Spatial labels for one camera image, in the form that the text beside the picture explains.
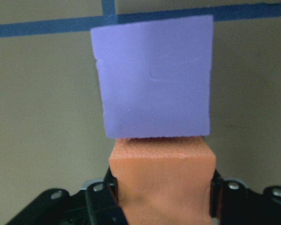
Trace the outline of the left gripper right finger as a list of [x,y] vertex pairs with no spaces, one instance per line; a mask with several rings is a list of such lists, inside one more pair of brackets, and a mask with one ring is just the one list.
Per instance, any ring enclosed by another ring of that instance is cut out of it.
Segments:
[[239,179],[224,179],[215,170],[210,183],[209,214],[218,225],[248,225],[248,186]]

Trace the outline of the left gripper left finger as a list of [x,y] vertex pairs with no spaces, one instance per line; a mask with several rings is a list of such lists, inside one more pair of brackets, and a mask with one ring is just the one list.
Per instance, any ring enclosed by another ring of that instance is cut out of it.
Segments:
[[85,190],[89,220],[92,225],[127,225],[118,202],[118,182],[110,168],[101,180],[93,181]]

